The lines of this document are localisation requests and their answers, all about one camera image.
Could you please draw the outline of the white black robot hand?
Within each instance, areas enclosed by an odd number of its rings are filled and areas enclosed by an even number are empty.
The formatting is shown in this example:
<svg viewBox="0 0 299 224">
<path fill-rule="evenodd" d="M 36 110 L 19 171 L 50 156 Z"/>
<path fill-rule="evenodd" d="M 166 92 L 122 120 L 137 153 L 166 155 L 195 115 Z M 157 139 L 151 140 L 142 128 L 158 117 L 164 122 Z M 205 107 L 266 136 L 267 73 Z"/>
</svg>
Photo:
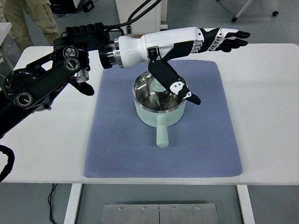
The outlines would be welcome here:
<svg viewBox="0 0 299 224">
<path fill-rule="evenodd" d="M 120 36 L 112 45 L 111 64 L 131 68 L 148 63 L 150 74 L 169 92 L 200 105 L 201 100 L 184 84 L 169 60 L 206 51 L 230 52 L 246 46 L 250 33 L 230 28 L 178 28 L 143 35 Z"/>
</svg>

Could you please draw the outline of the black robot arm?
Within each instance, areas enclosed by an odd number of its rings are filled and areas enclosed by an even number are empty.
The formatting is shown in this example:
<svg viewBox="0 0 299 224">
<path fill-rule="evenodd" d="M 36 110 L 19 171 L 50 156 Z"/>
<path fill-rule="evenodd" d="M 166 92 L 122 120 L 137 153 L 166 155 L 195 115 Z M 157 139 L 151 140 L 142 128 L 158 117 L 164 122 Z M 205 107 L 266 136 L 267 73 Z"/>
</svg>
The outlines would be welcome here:
<svg viewBox="0 0 299 224">
<path fill-rule="evenodd" d="M 115 43 L 109 35 L 114 30 L 124 33 L 120 24 L 105 26 L 99 22 L 67 27 L 65 36 L 54 41 L 53 52 L 10 72 L 0 91 L 0 136 L 36 111 L 51 109 L 67 84 L 84 95 L 93 95 L 94 89 L 85 81 L 79 82 L 75 74 L 90 71 L 88 53 L 93 50 L 98 51 L 103 68 L 116 64 Z"/>
</svg>

